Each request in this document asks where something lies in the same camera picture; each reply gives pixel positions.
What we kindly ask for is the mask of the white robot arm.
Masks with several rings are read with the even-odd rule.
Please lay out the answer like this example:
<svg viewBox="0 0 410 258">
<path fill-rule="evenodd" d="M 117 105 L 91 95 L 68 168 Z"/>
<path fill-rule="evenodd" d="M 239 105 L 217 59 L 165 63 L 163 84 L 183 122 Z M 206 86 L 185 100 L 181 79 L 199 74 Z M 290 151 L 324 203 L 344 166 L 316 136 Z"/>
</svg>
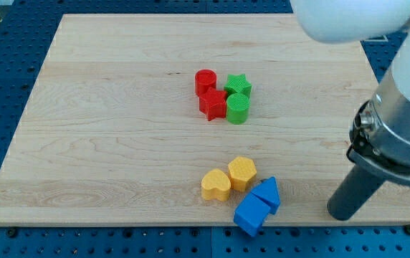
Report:
<svg viewBox="0 0 410 258">
<path fill-rule="evenodd" d="M 410 1 L 292 1 L 305 33 L 340 44 L 406 32 L 390 67 L 357 112 L 347 153 L 353 170 L 334 200 L 365 201 L 385 181 L 410 187 Z"/>
</svg>

